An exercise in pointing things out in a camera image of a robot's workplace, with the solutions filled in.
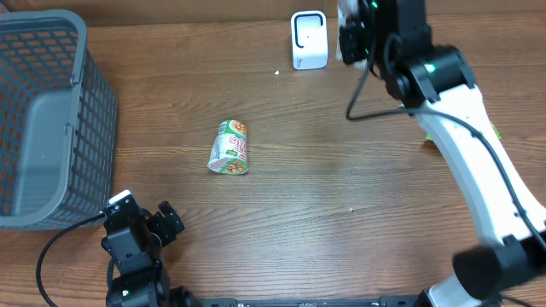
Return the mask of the white tube gold cap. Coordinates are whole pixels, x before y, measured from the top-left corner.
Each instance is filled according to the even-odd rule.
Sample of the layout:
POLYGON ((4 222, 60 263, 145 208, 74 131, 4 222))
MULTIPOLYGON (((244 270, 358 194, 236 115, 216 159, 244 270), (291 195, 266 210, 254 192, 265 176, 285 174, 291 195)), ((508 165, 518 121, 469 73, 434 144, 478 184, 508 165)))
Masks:
POLYGON ((337 16, 336 57, 347 66, 364 70, 371 43, 369 6, 364 0, 339 0, 337 16))

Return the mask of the cup noodles container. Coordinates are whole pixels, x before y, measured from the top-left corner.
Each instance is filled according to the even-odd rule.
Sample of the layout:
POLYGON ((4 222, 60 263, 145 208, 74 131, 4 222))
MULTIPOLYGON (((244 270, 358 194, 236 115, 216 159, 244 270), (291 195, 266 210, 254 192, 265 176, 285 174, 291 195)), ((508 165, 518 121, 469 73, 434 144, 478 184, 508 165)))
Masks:
POLYGON ((223 175, 243 175, 248 171, 247 127, 230 119, 218 127, 207 167, 223 175))

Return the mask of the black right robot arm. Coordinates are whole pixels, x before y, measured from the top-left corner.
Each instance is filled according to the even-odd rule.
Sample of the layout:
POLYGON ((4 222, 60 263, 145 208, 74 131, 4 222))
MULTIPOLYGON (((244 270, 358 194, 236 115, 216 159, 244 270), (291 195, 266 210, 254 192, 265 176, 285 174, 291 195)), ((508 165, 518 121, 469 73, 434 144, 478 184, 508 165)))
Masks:
POLYGON ((419 306, 497 306, 504 292, 545 272, 545 209, 498 139, 467 59, 436 45, 422 1, 341 1, 338 55, 382 79, 432 138, 471 211, 479 244, 452 258, 453 273, 419 306))

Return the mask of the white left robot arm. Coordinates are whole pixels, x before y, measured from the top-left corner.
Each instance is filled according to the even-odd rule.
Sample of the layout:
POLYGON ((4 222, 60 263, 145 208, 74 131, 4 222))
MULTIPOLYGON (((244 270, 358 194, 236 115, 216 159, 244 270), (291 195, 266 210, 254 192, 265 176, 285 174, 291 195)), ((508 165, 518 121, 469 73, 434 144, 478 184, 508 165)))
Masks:
POLYGON ((201 302, 184 286, 171 287, 162 248, 184 231, 181 218, 168 201, 153 214, 133 199, 107 208, 107 232, 102 248, 110 255, 107 268, 107 307, 199 307, 201 302))

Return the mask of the green snack bag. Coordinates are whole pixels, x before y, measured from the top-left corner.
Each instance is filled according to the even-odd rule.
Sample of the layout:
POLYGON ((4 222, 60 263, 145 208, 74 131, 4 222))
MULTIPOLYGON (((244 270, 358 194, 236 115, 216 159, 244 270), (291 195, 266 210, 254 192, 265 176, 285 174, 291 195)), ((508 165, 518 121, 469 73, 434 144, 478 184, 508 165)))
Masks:
MULTIPOLYGON (((491 128, 494 130, 494 132, 496 133, 497 135, 497 138, 498 140, 502 140, 502 136, 500 134, 500 132, 498 131, 497 127, 490 121, 490 124, 491 124, 491 128)), ((430 135, 426 135, 426 141, 430 141, 430 142, 433 142, 433 139, 430 135)))

